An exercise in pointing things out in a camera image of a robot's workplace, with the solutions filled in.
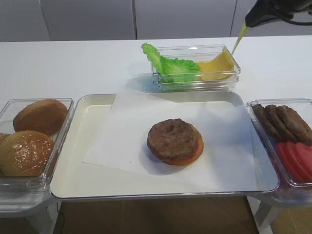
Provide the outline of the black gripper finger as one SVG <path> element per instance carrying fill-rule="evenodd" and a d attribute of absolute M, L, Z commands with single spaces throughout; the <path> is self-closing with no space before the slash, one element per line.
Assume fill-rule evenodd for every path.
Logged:
<path fill-rule="evenodd" d="M 253 8 L 245 16 L 247 27 L 257 27 L 263 24 L 292 20 L 293 12 L 285 0 L 257 0 Z"/>

